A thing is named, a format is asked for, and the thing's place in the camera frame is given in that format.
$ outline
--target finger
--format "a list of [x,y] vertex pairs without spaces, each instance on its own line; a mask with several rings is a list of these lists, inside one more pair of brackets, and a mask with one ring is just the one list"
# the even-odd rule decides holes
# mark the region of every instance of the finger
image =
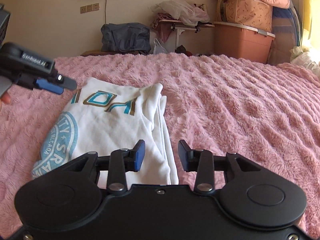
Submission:
[[1,101],[3,101],[5,104],[11,103],[11,97],[7,92],[2,96]]

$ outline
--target printed logo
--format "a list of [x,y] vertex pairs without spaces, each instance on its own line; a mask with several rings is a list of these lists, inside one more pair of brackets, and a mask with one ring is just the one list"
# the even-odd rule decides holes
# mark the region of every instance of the printed logo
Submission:
[[28,61],[30,61],[30,62],[32,62],[34,64],[37,64],[37,65],[39,65],[41,67],[46,67],[47,66],[47,62],[45,62],[43,60],[40,60],[38,58],[32,57],[32,56],[30,56],[30,55],[28,55],[26,53],[23,53],[21,57],[23,59],[28,60]]
[[85,101],[83,101],[83,104],[90,106],[106,107],[116,97],[117,95],[115,94],[104,91],[98,91],[89,96]]
[[116,107],[125,107],[124,114],[134,115],[137,99],[130,100],[126,103],[112,103],[105,112],[111,112]]
[[82,88],[80,88],[80,89],[77,91],[77,93],[75,93],[75,95],[74,95],[73,98],[71,99],[71,104],[75,104],[75,103],[78,103],[78,102],[79,102],[81,90],[82,90]]
[[78,126],[69,112],[63,112],[49,132],[41,149],[41,160],[32,170],[33,178],[52,171],[71,160],[78,140]]

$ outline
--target bin lid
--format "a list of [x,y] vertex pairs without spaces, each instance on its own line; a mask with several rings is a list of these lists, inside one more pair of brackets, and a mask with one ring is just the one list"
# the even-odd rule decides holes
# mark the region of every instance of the bin lid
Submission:
[[213,24],[214,25],[228,25],[228,26],[238,27],[238,28],[254,31],[254,32],[260,33],[262,35],[268,35],[268,36],[271,36],[271,37],[274,37],[274,38],[276,37],[273,33],[269,33],[269,32],[266,32],[264,30],[260,30],[260,29],[249,27],[249,26],[242,25],[242,24],[226,23],[226,22],[214,22]]

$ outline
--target white cloth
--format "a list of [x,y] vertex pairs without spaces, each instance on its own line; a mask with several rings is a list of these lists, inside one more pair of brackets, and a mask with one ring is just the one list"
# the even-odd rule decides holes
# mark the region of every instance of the white cloth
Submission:
[[[106,156],[117,149],[132,149],[143,139],[145,158],[139,172],[126,173],[128,187],[178,184],[164,121],[166,97],[161,95],[162,88],[161,84],[124,87],[88,78],[48,134],[33,176],[41,176],[86,152]],[[107,176],[107,171],[100,173],[100,188],[106,188]]]

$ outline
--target human hand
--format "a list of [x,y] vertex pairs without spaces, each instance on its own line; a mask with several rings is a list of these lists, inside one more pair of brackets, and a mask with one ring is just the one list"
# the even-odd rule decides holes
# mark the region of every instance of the human hand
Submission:
[[9,96],[9,94],[6,92],[0,99],[0,111],[2,108],[2,102],[4,102],[5,104],[10,104],[11,103],[11,98]]

